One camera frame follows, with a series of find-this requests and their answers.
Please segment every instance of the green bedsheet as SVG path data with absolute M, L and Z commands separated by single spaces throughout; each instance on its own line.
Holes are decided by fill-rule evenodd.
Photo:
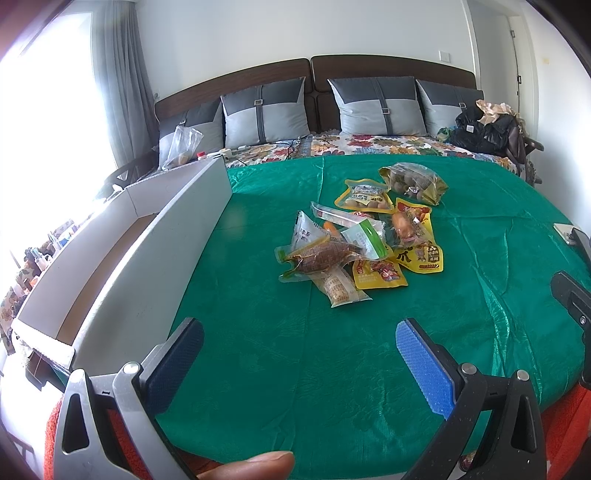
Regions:
M 368 290 L 373 301 L 335 309 L 312 282 L 280 283 L 288 267 L 274 248 L 290 242 L 296 212 L 311 215 L 311 200 L 333 206 L 345 179 L 379 180 L 378 169 L 397 161 L 418 161 L 449 184 L 432 214 L 444 271 L 405 270 L 408 287 Z M 416 155 L 317 157 L 228 174 L 234 195 L 173 324 L 194 316 L 206 334 L 158 416 L 178 447 L 221 462 L 292 450 L 298 479 L 406 470 L 442 421 L 395 346 L 396 324 L 409 316 L 459 362 L 494 375 L 526 369 L 542 408 L 575 383 L 580 328 L 549 284 L 566 270 L 589 287 L 589 274 L 553 230 L 567 219 L 513 174 Z

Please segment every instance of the black bag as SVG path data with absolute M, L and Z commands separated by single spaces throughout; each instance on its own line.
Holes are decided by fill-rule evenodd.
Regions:
M 505 156 L 509 137 L 509 127 L 515 123 L 515 117 L 502 114 L 491 124 L 482 125 L 478 120 L 484 112 L 477 106 L 470 106 L 456 117 L 457 129 L 450 135 L 453 145 L 475 153 L 488 153 Z

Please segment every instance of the blue gripper pad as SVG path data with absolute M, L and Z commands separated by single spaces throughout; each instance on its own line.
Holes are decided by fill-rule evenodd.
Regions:
M 452 379 L 407 320 L 396 327 L 396 347 L 432 412 L 447 420 L 455 405 Z

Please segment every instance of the finger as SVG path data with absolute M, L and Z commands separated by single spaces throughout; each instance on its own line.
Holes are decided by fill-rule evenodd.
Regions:
M 285 480 L 296 458 L 291 452 L 267 452 L 242 462 L 227 463 L 201 473 L 199 480 Z

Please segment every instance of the gray pillow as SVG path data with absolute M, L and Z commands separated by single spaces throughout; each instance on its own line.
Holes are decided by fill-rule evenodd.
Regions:
M 203 134 L 198 152 L 211 153 L 223 148 L 222 101 L 217 98 L 160 122 L 160 167 L 168 158 L 177 125 L 193 127 Z
M 456 117 L 462 113 L 462 108 L 474 106 L 477 100 L 484 100 L 482 90 L 425 80 L 417 80 L 417 84 L 425 109 L 427 132 L 432 137 L 444 127 L 455 127 Z
M 310 135 L 304 108 L 304 77 L 222 95 L 226 148 Z
M 329 79 L 346 134 L 426 135 L 414 77 Z

